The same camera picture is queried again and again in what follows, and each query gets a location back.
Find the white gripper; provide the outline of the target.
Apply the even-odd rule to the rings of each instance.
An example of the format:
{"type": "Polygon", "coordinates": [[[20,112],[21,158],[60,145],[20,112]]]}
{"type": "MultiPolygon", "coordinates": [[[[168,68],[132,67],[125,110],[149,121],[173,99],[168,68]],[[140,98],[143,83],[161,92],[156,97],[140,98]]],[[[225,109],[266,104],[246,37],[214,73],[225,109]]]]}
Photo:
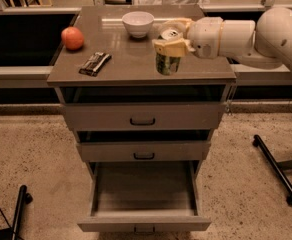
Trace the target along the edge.
{"type": "Polygon", "coordinates": [[[214,59],[219,52],[222,25],[220,17],[204,17],[196,22],[191,18],[168,20],[160,25],[159,31],[174,29],[182,34],[188,32],[188,40],[154,39],[153,47],[158,54],[168,57],[184,57],[193,52],[198,58],[214,59]]]}

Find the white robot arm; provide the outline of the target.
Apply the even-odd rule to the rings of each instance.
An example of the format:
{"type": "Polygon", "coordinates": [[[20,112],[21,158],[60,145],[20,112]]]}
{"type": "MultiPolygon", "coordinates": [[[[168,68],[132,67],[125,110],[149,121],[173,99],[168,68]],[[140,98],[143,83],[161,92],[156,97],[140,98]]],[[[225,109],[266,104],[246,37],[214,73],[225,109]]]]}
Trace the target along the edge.
{"type": "Polygon", "coordinates": [[[177,18],[163,23],[160,32],[161,37],[152,43],[162,56],[221,56],[261,69],[284,65],[292,73],[292,10],[288,8],[271,8],[256,22],[220,17],[197,21],[177,18]]]}

